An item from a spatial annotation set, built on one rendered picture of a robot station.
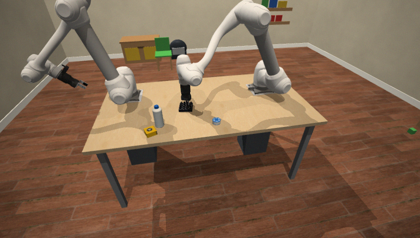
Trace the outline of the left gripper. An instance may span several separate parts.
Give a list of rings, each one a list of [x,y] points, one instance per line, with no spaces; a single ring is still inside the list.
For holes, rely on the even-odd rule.
[[[189,105],[189,101],[191,100],[190,85],[187,84],[182,78],[179,78],[179,84],[180,84],[180,89],[181,89],[181,100],[186,101],[186,105],[187,103]]]

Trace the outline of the grey bottle with blue cap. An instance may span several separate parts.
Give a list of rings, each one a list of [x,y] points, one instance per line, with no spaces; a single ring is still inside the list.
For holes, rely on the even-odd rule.
[[[153,111],[155,126],[157,128],[163,127],[164,126],[164,121],[163,121],[163,115],[162,115],[161,107],[159,107],[158,105],[154,105],[154,108],[152,109],[152,111]]]

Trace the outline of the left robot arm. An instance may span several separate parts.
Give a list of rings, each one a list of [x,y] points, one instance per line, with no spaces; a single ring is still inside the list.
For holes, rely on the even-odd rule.
[[[252,0],[243,0],[238,3],[226,16],[213,34],[204,57],[198,62],[191,64],[188,55],[179,55],[176,61],[176,69],[179,78],[182,78],[191,86],[201,84],[204,71],[210,63],[221,38],[243,24],[254,36],[262,60],[258,62],[254,72],[253,84],[248,89],[255,94],[274,92],[285,94],[291,89],[291,81],[283,68],[279,67],[268,27],[271,22],[269,10]]]

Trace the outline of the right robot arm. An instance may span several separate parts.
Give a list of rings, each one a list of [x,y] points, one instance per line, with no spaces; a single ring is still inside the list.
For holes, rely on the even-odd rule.
[[[60,26],[39,53],[28,57],[28,64],[21,71],[21,78],[28,83],[38,82],[55,66],[48,60],[71,29],[74,29],[105,77],[110,99],[118,105],[138,101],[132,70],[126,66],[115,68],[107,52],[90,25],[87,10],[91,0],[56,0],[55,11],[62,19]]]

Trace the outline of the short grey cylinder with blue top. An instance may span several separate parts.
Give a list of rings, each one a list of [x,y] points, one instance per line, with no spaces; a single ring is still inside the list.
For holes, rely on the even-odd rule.
[[[214,125],[219,125],[219,124],[220,124],[220,118],[213,118],[213,119],[212,119],[212,123],[213,123]]]

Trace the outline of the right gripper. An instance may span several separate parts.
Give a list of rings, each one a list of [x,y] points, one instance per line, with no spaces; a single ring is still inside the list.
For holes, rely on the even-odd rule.
[[[64,66],[64,65],[62,65]],[[86,89],[85,86],[87,86],[88,84],[85,83],[82,80],[77,80],[73,77],[71,77],[71,75],[67,74],[67,70],[69,69],[68,66],[64,66],[64,69],[62,70],[61,68],[57,67],[56,65],[51,69],[51,71],[49,72],[49,76],[53,77],[53,78],[57,78],[58,80],[69,84],[70,86],[72,86],[73,88],[77,88],[77,86],[80,86],[83,89]],[[82,84],[80,84],[82,83]],[[84,86],[85,85],[85,86]]]

